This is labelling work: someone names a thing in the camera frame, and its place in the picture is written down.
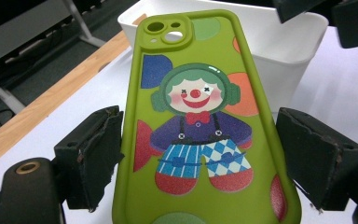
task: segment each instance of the clown mouth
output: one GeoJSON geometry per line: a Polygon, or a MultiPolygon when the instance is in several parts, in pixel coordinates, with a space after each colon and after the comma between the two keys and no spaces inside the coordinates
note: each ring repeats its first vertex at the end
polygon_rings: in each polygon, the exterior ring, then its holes
{"type": "Polygon", "coordinates": [[[190,106],[191,108],[200,108],[200,107],[203,107],[206,104],[208,104],[209,99],[210,99],[210,97],[206,98],[203,101],[198,101],[198,102],[190,102],[190,101],[183,99],[183,102],[185,103],[185,105],[190,106]]]}

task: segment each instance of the white plastic container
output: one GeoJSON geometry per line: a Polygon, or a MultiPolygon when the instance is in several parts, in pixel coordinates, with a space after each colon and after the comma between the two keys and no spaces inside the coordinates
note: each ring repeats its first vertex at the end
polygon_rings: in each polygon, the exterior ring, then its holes
{"type": "Polygon", "coordinates": [[[275,8],[270,7],[208,0],[140,0],[117,20],[133,46],[136,22],[142,17],[217,8],[239,17],[271,111],[288,106],[322,41],[328,25],[325,17],[303,13],[281,24],[275,8]]]}

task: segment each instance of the green phone case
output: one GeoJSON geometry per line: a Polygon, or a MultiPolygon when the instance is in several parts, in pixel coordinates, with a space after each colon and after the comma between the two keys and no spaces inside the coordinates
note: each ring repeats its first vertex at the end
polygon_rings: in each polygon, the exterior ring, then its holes
{"type": "Polygon", "coordinates": [[[121,152],[115,224],[300,222],[269,105],[230,11],[141,22],[121,152]]]}

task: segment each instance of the headphones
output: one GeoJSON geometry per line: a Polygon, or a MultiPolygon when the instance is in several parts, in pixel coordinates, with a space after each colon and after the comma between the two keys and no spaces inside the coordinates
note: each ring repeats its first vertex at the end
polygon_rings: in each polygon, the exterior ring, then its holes
{"type": "Polygon", "coordinates": [[[202,73],[203,76],[215,76],[223,84],[224,89],[224,99],[223,103],[215,108],[211,113],[219,111],[226,107],[226,105],[235,105],[241,99],[241,89],[234,83],[231,83],[225,73],[221,70],[205,63],[188,63],[176,68],[173,68],[162,80],[159,86],[159,90],[153,92],[151,95],[151,101],[153,109],[158,112],[163,112],[165,110],[170,110],[174,114],[184,114],[183,112],[177,111],[170,107],[170,103],[167,100],[166,89],[168,83],[176,76],[183,74],[184,72],[195,71],[197,73],[202,73]]]}

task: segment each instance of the blue checkered pants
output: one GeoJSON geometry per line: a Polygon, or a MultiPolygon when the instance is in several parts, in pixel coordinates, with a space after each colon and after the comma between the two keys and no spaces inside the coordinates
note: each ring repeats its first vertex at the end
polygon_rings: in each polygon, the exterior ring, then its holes
{"type": "Polygon", "coordinates": [[[205,145],[170,145],[159,160],[157,172],[198,178],[201,157],[206,160],[209,177],[235,174],[251,168],[237,145],[230,139],[205,145]]]}

